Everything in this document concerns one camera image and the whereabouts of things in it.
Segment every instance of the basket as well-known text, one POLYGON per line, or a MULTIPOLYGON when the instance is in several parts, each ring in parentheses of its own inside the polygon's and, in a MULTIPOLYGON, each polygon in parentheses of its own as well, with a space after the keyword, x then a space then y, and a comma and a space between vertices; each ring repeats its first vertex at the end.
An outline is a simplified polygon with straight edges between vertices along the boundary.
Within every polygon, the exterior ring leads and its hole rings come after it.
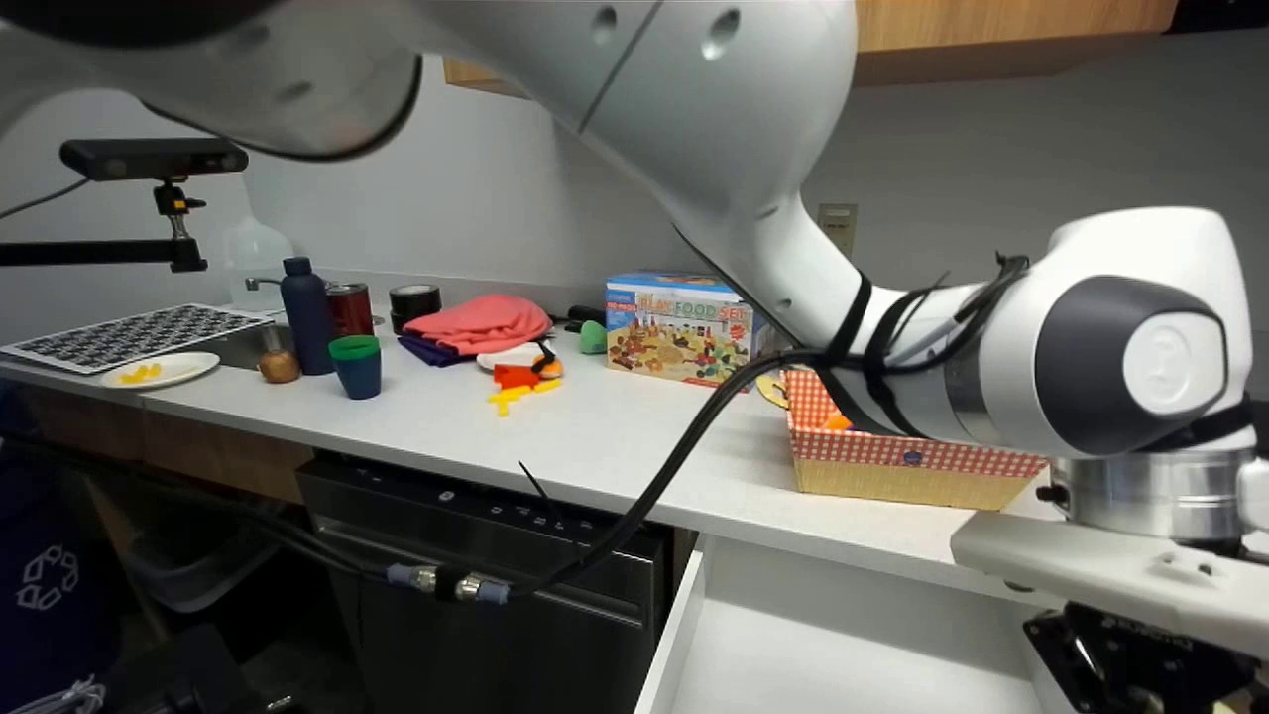
POLYGON ((1029 452, 833 427, 838 403, 808 367, 787 387, 797 490, 999 513, 1047 469, 1029 452))

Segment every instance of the countertop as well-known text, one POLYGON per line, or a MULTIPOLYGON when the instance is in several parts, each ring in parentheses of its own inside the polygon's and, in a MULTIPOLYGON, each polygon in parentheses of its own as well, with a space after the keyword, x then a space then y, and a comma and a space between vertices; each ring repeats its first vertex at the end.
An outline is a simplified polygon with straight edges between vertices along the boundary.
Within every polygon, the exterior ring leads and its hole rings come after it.
MULTIPOLYGON (((259 374, 227 363, 153 393, 107 393, 16 361, 0 361, 0 377, 513 490, 530 488, 520 472, 525 460, 553 498, 621 513, 711 393, 608 367, 598 357, 574 352, 572 332, 558 332, 554 350, 567 363, 563 383, 513 403, 506 418, 488 403, 493 377, 476 363, 431 367, 394 338, 383 338, 383 393, 372 400, 349 400, 337 377, 266 383, 259 374)), ((948 541, 968 514, 792 490, 787 412, 763 395, 736 395, 719 418, 654 506, 660 522, 736 543, 1010 594, 952 562, 948 541)))

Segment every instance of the bottle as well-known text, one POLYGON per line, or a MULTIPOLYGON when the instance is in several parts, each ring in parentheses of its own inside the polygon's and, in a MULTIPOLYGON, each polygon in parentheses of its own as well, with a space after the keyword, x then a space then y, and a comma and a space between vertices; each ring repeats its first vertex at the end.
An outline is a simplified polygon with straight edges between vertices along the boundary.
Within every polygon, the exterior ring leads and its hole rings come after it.
POLYGON ((282 262, 282 305, 295 338, 295 357, 300 374, 335 374, 327 345, 335 340, 331 309, 327 309, 327 280, 313 274, 308 256, 282 262))

